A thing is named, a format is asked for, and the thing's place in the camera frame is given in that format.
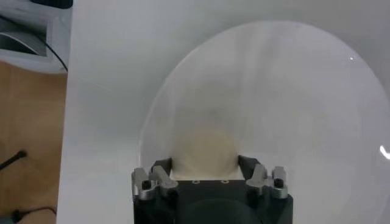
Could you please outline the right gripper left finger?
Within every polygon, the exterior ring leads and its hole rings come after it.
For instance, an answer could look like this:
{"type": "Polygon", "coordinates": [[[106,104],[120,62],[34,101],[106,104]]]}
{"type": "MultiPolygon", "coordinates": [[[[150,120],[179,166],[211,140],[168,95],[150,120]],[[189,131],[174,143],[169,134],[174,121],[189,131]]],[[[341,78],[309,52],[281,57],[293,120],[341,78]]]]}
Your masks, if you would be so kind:
{"type": "Polygon", "coordinates": [[[149,173],[142,167],[137,167],[131,173],[132,197],[139,200],[153,200],[157,195],[168,197],[176,192],[178,181],[170,177],[172,159],[163,159],[154,162],[149,173]]]}

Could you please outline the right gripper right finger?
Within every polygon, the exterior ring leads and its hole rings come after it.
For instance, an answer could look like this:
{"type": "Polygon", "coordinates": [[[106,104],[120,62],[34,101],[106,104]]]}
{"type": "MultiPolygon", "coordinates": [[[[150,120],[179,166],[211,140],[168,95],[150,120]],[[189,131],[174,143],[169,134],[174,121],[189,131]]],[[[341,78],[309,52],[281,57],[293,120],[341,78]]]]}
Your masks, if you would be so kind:
{"type": "Polygon", "coordinates": [[[238,165],[249,189],[261,196],[267,189],[272,198],[288,198],[286,171],[282,166],[275,166],[268,175],[268,171],[256,158],[238,156],[238,165]]]}

